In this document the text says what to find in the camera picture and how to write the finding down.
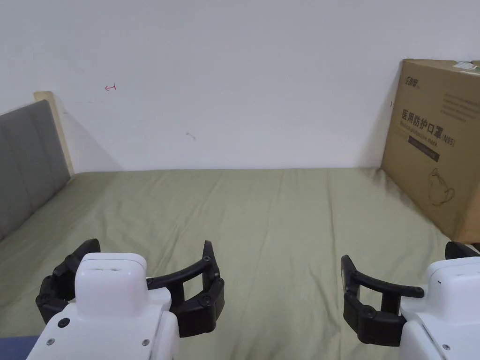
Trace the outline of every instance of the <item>blue fabric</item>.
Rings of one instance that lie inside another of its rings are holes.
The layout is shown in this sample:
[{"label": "blue fabric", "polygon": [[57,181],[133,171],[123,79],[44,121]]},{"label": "blue fabric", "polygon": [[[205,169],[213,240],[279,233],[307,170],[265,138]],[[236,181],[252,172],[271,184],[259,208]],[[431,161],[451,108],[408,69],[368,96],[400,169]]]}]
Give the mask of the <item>blue fabric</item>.
[{"label": "blue fabric", "polygon": [[0,337],[0,360],[25,360],[38,336]]}]

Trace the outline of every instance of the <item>screw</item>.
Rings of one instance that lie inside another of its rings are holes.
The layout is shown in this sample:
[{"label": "screw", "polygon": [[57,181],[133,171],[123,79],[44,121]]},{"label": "screw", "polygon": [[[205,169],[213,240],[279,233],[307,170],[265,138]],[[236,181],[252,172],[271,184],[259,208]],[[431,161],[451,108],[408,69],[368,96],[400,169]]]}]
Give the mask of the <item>screw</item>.
[{"label": "screw", "polygon": [[70,319],[68,317],[64,317],[61,319],[58,323],[59,327],[66,327],[68,324],[70,324]]},{"label": "screw", "polygon": [[367,306],[365,307],[365,309],[363,309],[363,313],[365,314],[365,316],[371,319],[375,316],[375,309],[372,308],[371,306]]}]

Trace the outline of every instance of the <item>bed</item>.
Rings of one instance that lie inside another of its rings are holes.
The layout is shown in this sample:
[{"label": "bed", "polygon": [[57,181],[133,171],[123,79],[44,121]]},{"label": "bed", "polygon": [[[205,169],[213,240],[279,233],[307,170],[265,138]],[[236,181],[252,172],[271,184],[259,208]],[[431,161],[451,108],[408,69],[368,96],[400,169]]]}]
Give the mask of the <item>bed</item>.
[{"label": "bed", "polygon": [[[40,115],[30,110],[38,119],[22,121],[55,124],[52,103],[39,103]],[[11,126],[4,116],[3,134]],[[192,264],[210,240],[225,280],[225,307],[214,332],[180,341],[182,359],[396,357],[396,348],[361,344],[343,321],[340,257],[349,254],[371,276],[415,285],[425,280],[431,262],[443,259],[448,238],[382,170],[71,176],[58,126],[45,127],[57,132],[58,139],[49,136],[56,139],[56,159],[62,154],[63,160],[46,162],[52,174],[46,181],[53,181],[48,199],[4,229],[0,337],[42,331],[35,305],[41,281],[86,239],[98,238],[102,251],[142,255],[149,276]],[[52,180],[52,162],[60,180]],[[194,279],[185,284],[186,295],[200,288],[201,280]],[[362,293],[364,303],[378,307],[379,299]]]}]

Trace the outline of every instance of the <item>upholstered headboard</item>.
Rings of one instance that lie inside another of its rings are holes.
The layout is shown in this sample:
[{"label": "upholstered headboard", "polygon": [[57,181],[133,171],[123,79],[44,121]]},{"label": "upholstered headboard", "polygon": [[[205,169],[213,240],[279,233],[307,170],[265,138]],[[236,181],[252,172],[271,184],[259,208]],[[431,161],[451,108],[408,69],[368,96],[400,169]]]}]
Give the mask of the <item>upholstered headboard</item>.
[{"label": "upholstered headboard", "polygon": [[0,115],[0,172],[1,240],[70,179],[48,101]]}]

